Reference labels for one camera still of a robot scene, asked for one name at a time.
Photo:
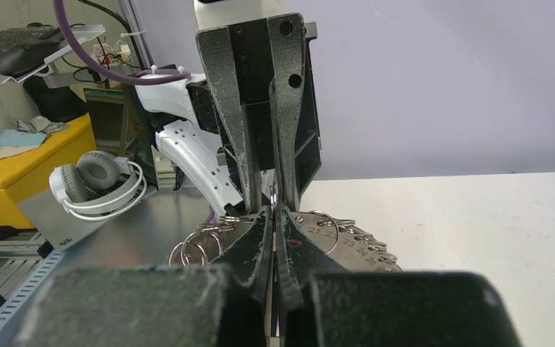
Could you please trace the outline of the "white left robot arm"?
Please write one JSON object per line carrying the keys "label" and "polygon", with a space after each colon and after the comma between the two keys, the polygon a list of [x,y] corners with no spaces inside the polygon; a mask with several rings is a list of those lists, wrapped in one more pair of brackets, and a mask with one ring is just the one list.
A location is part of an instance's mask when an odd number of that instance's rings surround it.
{"label": "white left robot arm", "polygon": [[267,187],[297,210],[321,167],[310,44],[280,1],[196,1],[202,73],[135,94],[147,136],[218,215],[256,213]]}

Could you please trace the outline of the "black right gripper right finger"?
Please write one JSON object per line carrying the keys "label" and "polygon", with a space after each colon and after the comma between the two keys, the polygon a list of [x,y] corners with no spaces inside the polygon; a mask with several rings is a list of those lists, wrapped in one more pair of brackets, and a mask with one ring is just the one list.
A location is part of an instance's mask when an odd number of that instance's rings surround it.
{"label": "black right gripper right finger", "polygon": [[373,260],[352,271],[275,211],[283,346],[519,346],[490,282],[467,272],[403,272]]}

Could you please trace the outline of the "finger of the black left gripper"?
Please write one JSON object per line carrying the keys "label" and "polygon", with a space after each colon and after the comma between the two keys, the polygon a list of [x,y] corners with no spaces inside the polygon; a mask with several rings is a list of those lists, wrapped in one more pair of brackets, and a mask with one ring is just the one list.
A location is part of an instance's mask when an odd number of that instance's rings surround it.
{"label": "finger of the black left gripper", "polygon": [[296,183],[296,133],[304,79],[304,21],[299,13],[267,20],[274,77],[270,84],[274,158],[280,202],[299,203]]}
{"label": "finger of the black left gripper", "polygon": [[255,213],[262,206],[260,173],[253,159],[253,146],[248,119],[241,102],[230,31],[226,26],[200,30],[196,41],[218,116],[231,141],[246,211]]}

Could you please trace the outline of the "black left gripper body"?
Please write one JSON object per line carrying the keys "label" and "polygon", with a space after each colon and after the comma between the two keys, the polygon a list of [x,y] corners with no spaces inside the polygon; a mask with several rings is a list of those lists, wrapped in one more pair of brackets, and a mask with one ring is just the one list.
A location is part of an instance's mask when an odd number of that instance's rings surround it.
{"label": "black left gripper body", "polygon": [[280,196],[300,197],[322,164],[310,53],[317,26],[248,21],[229,30],[256,161],[276,171]]}

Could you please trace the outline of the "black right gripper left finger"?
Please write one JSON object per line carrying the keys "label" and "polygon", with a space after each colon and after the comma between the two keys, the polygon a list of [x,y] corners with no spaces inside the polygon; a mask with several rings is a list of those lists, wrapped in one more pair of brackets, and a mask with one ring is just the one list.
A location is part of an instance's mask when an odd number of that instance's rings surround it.
{"label": "black right gripper left finger", "polygon": [[79,267],[37,293],[14,346],[266,346],[271,210],[204,265]]}

